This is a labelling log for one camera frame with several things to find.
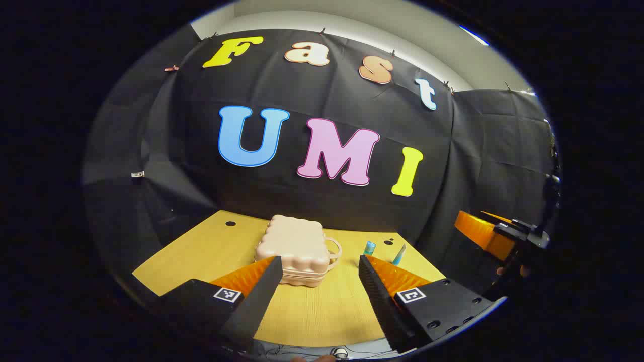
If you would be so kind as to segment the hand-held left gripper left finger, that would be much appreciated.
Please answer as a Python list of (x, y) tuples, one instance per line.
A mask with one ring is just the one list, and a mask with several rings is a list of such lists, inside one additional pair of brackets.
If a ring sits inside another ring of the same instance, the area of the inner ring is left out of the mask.
[(158, 297), (152, 309), (184, 336), (230, 352), (251, 353), (281, 279), (281, 257), (269, 257), (212, 282), (187, 280)]

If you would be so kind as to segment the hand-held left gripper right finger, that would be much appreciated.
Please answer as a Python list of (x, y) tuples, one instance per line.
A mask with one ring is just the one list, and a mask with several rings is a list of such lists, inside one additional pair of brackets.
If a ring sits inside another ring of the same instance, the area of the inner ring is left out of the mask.
[(434, 282), (377, 257), (362, 255), (358, 275), (392, 350), (425, 352), (462, 334), (497, 302), (451, 278)]

